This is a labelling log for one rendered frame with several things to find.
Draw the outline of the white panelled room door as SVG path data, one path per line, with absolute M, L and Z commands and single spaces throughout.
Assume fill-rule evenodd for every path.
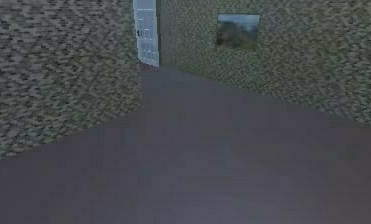
M 159 66 L 156 0 L 133 0 L 138 58 L 145 64 Z

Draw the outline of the framed landscape picture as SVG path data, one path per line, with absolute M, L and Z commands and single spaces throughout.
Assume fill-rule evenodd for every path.
M 216 45 L 255 51 L 259 36 L 259 14 L 218 13 Z

